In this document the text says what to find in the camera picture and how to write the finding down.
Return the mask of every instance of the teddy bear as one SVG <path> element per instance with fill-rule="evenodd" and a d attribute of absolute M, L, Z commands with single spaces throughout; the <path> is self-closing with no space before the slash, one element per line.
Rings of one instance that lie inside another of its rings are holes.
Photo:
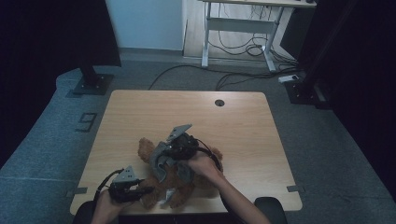
<path fill-rule="evenodd" d="M 169 203 L 171 208 L 177 208 L 189 199 L 194 188 L 214 188 L 214 186 L 205 177 L 195 174 L 185 162 L 177 162 L 174 164 L 168 164 L 165 162 L 162 166 L 165 175 L 159 177 L 159 175 L 155 173 L 152 163 L 153 153 L 155 153 L 154 149 L 160 147 L 161 144 L 163 144 L 163 142 L 160 142 L 160 144 L 155 147 L 154 144 L 147 138 L 141 138 L 139 141 L 138 156 L 140 159 L 142 159 L 142 161 L 150 164 L 151 172 L 146 179 L 139 183 L 137 189 L 142 189 L 145 187 L 154 188 L 154 191 L 152 191 L 150 194 L 145 194 L 141 198 L 141 203 L 145 208 L 152 208 L 159 200 L 163 198 L 163 196 L 166 194 L 166 191 L 170 189 L 173 190 L 173 194 L 170 199 L 166 200 L 166 202 Z M 204 148 L 205 147 L 207 147 L 207 149 L 209 149 L 213 155 L 216 156 L 222 171 L 221 152 L 215 147 L 207 145 L 205 145 Z"/>

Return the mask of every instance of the light wood tabletop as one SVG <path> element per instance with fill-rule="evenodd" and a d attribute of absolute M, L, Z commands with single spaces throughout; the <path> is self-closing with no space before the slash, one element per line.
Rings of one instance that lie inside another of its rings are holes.
<path fill-rule="evenodd" d="M 224 105 L 215 105 L 217 100 Z M 263 93 L 113 91 L 79 181 L 78 187 L 88 188 L 87 192 L 75 195 L 70 212 L 75 214 L 84 202 L 91 201 L 98 186 L 115 170 L 132 165 L 138 178 L 148 176 L 149 165 L 137 156 L 139 139 L 146 137 L 157 145 L 174 127 L 184 124 L 192 124 L 188 134 L 222 152 L 226 178 L 251 201 L 271 196 L 286 211 L 302 208 L 299 193 L 288 192 L 294 179 Z M 146 210 L 134 203 L 124 214 L 221 212 L 226 209 L 216 190 L 195 189 L 180 208 L 157 204 Z"/>
<path fill-rule="evenodd" d="M 211 3 L 258 5 L 269 7 L 316 7 L 315 1 L 307 3 L 305 0 L 200 0 Z"/>

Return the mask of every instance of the gray carpet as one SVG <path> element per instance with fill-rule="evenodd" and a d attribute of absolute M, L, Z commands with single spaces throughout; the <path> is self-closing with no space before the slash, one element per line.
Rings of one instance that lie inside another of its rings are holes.
<path fill-rule="evenodd" d="M 69 207 L 113 90 L 146 90 L 181 57 L 121 54 L 122 68 L 97 67 L 114 74 L 105 96 L 68 97 L 81 74 L 58 77 L 57 91 L 34 128 L 0 171 L 0 223 L 71 223 Z M 263 65 L 218 62 L 212 69 L 260 73 Z M 222 74 L 178 68 L 163 75 L 153 90 L 213 91 Z M 277 78 L 255 79 L 222 91 L 261 91 L 269 102 L 303 209 L 287 212 L 289 223 L 395 223 L 396 204 L 361 150 L 332 111 L 292 105 Z M 83 113 L 96 113 L 89 132 Z"/>

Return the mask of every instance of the human arm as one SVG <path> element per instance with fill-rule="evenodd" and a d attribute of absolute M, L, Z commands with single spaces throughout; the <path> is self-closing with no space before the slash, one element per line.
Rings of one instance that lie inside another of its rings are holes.
<path fill-rule="evenodd" d="M 205 153 L 197 154 L 187 161 L 198 175 L 205 176 L 218 190 L 221 197 L 248 224 L 270 224 L 268 218 L 239 190 L 237 190 Z"/>
<path fill-rule="evenodd" d="M 121 210 L 131 205 L 132 203 L 116 203 L 111 197 L 108 189 L 100 193 L 99 199 L 96 203 L 95 211 L 93 212 L 91 224 L 105 224 L 114 220 L 121 212 Z"/>

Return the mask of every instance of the white metal table leg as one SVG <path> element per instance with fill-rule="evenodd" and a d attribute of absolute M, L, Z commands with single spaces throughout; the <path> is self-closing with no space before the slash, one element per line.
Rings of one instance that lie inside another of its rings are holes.
<path fill-rule="evenodd" d="M 206 14 L 206 21 L 205 21 L 205 41 L 204 41 L 204 48 L 202 50 L 202 67 L 208 66 L 208 54 L 209 54 L 209 23 L 210 23 L 210 10 L 212 8 L 212 4 L 209 2 L 207 5 L 207 14 Z"/>
<path fill-rule="evenodd" d="M 270 37 L 267 40 L 267 42 L 265 43 L 265 46 L 262 46 L 262 52 L 264 54 L 265 61 L 267 62 L 270 72 L 276 71 L 276 68 L 274 66 L 274 61 L 272 58 L 272 54 L 270 53 L 270 49 L 274 42 L 276 30 L 277 30 L 277 27 L 279 26 L 279 22 L 280 22 L 280 18 L 282 17 L 283 9 L 284 9 L 283 7 L 279 7 L 279 12 L 277 13 L 276 20 L 274 21 L 274 26 L 272 28 Z"/>

